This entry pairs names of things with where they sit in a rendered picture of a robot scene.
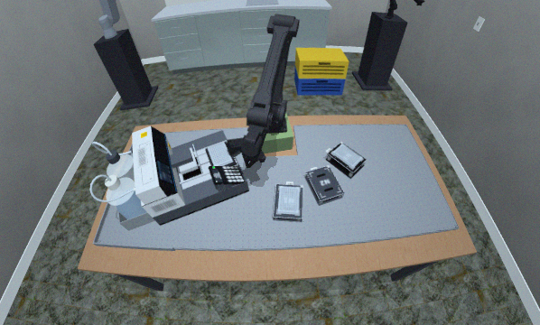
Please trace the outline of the pale blue microplate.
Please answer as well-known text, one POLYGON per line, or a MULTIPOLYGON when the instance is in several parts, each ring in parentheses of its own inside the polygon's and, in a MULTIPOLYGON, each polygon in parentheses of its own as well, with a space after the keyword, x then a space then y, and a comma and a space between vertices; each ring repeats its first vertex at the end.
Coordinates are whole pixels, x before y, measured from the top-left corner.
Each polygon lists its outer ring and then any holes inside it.
POLYGON ((352 169, 362 160, 363 157, 352 151, 345 144, 339 146, 333 154, 352 169), (345 151, 344 151, 345 150, 345 151), (340 155, 339 155, 340 154, 340 155), (355 158, 354 158, 355 157, 355 158))
POLYGON ((233 162, 224 143, 213 145, 208 150, 214 166, 224 166, 233 162))
POLYGON ((277 213, 292 215, 299 214, 299 187, 280 186, 277 213), (285 210, 285 208, 288 209, 285 210))

